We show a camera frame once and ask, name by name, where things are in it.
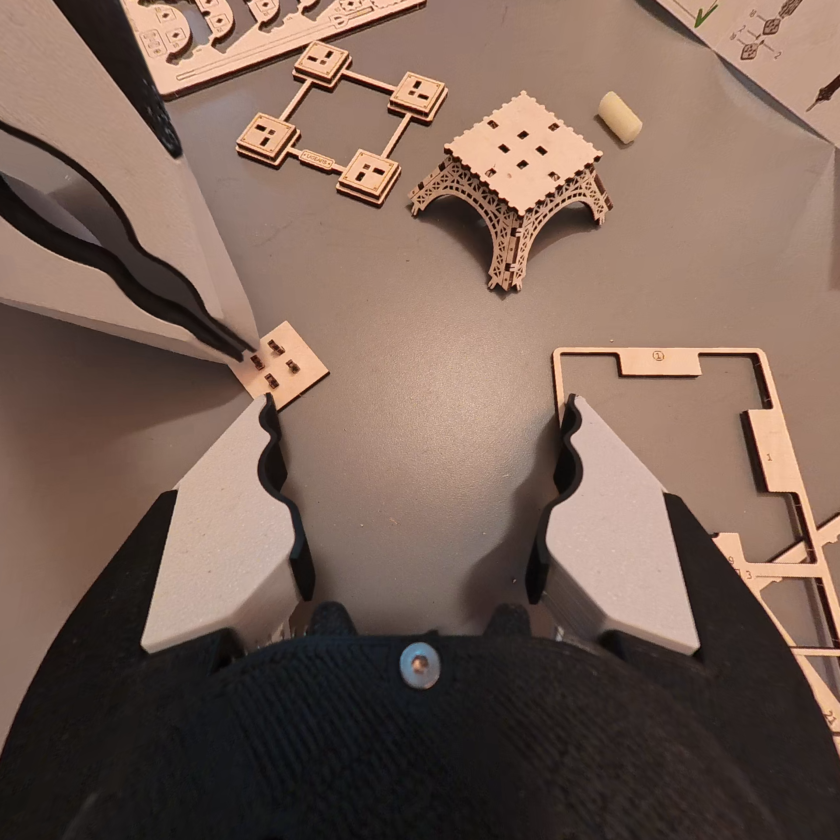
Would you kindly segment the pale wax cylinder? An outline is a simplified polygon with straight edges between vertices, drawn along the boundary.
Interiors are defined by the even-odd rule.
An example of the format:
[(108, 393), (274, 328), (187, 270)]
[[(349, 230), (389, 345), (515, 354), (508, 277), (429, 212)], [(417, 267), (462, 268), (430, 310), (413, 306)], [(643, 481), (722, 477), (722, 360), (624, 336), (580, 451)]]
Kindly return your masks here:
[(644, 125), (636, 113), (614, 91), (608, 91), (602, 97), (596, 115), (624, 145), (633, 143)]

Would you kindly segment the wooden sheet with curved parts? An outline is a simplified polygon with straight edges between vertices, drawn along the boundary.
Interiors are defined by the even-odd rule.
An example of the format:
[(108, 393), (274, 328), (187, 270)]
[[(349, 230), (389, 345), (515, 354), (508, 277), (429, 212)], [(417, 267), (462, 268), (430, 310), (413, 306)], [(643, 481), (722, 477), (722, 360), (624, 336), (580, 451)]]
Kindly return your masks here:
[(122, 1), (164, 99), (425, 5), (425, 1)]

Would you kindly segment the paper instruction sheet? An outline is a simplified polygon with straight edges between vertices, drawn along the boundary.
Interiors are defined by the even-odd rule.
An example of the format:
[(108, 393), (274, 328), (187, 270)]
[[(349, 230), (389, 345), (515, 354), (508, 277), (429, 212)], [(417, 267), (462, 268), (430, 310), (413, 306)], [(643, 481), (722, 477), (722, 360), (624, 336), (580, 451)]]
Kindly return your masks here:
[(660, 1), (716, 52), (839, 146), (838, 1)]

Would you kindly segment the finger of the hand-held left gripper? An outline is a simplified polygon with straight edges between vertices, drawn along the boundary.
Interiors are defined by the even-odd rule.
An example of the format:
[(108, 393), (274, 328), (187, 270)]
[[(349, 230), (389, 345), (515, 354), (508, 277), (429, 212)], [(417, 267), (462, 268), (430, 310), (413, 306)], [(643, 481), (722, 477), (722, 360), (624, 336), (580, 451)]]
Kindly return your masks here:
[[(242, 340), (244, 354), (256, 351), (249, 300), (183, 153), (170, 156), (56, 2), (2, 2), (1, 23), (2, 135), (66, 165), (99, 193), (132, 252), (170, 272), (166, 292), (154, 294)], [(90, 241), (62, 207), (29, 206)]]
[(227, 364), (241, 339), (144, 287), (113, 252), (47, 218), (2, 178), (2, 302), (154, 347)]

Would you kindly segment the wooden arched tower base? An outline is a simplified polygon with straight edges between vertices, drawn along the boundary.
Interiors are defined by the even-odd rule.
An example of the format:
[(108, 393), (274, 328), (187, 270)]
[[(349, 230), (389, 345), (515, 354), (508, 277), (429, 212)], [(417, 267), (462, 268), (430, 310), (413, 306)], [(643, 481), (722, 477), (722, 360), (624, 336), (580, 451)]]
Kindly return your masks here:
[(412, 215), (453, 195), (484, 218), (493, 242), (488, 287), (519, 290), (532, 241), (573, 203), (603, 224), (613, 203), (595, 171), (602, 157), (522, 91), (444, 146), (444, 159), (410, 192)]

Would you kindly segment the numbered wooden parts sheet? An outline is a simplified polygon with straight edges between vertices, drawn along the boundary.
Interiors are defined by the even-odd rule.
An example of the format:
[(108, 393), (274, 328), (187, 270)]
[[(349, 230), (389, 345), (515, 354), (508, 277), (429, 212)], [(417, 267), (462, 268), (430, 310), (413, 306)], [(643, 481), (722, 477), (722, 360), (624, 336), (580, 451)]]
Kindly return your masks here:
[[(788, 644), (811, 686), (812, 693), (832, 734), (835, 747), (838, 749), (838, 697), (811, 663), (811, 659), (827, 658), (838, 664), (838, 595), (827, 561), (824, 558), (816, 563), (809, 561), (804, 540), (783, 551), (775, 560), (764, 563), (746, 561), (740, 536), (735, 532), (716, 533), (712, 536), (712, 540), (759, 601)], [(803, 581), (814, 584), (817, 592), (817, 606), (820, 609), (817, 613), (820, 619), (815, 623), (825, 628), (825, 633), (830, 639), (828, 644), (821, 647), (798, 645), (766, 604), (762, 595), (763, 590), (773, 583), (783, 581)]]

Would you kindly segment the empty wooden sheet frame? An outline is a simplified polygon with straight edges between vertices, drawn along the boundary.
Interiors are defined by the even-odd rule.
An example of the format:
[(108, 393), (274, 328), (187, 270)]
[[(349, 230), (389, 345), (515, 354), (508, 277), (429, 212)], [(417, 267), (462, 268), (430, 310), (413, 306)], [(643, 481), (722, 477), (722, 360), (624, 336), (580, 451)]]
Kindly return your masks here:
[(763, 407), (747, 411), (763, 483), (768, 492), (791, 497), (802, 535), (801, 545), (805, 548), (805, 560), (802, 562), (776, 560), (771, 563), (753, 563), (752, 567), (756, 574), (760, 572), (760, 568), (765, 569), (771, 578), (828, 578), (830, 570), (823, 543), (817, 537), (812, 506), (805, 491), (802, 473), (765, 352), (751, 348), (558, 348), (552, 354), (557, 406), (562, 406), (565, 400), (562, 356), (592, 354), (617, 357), (619, 375), (643, 377), (697, 377), (701, 375), (701, 355), (749, 357), (763, 394)]

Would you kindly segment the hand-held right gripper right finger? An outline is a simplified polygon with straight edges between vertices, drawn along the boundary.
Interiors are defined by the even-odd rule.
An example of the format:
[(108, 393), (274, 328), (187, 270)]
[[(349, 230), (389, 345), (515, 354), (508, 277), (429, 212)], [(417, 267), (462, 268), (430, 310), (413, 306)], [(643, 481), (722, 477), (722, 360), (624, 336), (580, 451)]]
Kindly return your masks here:
[(554, 471), (527, 568), (531, 604), (587, 641), (632, 634), (683, 655), (700, 645), (665, 489), (580, 395), (566, 401)]

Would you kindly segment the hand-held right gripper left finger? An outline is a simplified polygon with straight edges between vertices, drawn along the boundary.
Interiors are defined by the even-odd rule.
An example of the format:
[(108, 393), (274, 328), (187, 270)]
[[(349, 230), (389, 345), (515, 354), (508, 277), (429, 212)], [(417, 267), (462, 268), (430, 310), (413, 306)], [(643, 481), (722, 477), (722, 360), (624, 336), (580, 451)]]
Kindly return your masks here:
[(289, 634), (316, 573), (271, 394), (258, 397), (181, 479), (141, 638), (150, 654), (228, 629), (253, 651)]

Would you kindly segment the wooden four-pad square frame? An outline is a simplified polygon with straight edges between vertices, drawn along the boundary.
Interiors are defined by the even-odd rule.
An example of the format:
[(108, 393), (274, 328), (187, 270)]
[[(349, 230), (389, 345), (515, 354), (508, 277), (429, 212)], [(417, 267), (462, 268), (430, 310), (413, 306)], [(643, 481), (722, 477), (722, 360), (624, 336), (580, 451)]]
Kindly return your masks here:
[[(398, 181), (402, 168), (392, 153), (411, 123), (428, 125), (434, 121), (448, 95), (441, 80), (408, 71), (396, 85), (352, 70), (352, 57), (346, 49), (322, 41), (312, 41), (292, 69), (301, 88), (279, 117), (258, 112), (236, 141), (237, 153), (275, 169), (292, 157), (301, 165), (327, 174), (336, 174), (339, 193), (380, 207)], [(291, 117), (309, 92), (318, 88), (333, 91), (342, 81), (352, 82), (388, 95), (388, 112), (400, 122), (384, 150), (379, 153), (359, 149), (351, 161), (341, 164), (333, 158), (298, 146), (299, 128)]]

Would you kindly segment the small slotted wooden square plate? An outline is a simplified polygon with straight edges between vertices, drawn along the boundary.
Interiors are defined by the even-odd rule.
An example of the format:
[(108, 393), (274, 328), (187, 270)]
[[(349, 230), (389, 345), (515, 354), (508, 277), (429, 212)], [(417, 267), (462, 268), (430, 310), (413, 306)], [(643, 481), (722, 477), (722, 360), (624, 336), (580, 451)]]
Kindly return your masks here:
[(241, 362), (228, 366), (254, 399), (272, 394), (277, 410), (329, 374), (288, 321), (263, 336), (256, 351), (246, 351)]

